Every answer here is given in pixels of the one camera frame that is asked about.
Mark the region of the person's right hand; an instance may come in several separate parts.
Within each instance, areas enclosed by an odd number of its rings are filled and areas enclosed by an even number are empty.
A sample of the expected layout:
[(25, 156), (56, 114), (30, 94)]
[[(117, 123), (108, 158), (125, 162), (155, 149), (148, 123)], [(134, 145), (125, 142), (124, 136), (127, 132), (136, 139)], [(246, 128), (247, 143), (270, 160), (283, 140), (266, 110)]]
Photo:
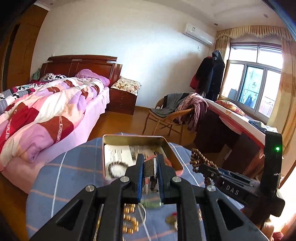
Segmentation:
[[(240, 209), (240, 211), (248, 218), (251, 217), (252, 211), (250, 209), (244, 207)], [(282, 232), (274, 232), (274, 226), (269, 218), (265, 221), (262, 228), (260, 228), (260, 224), (255, 225), (268, 237), (269, 240), (281, 240), (284, 237)]]

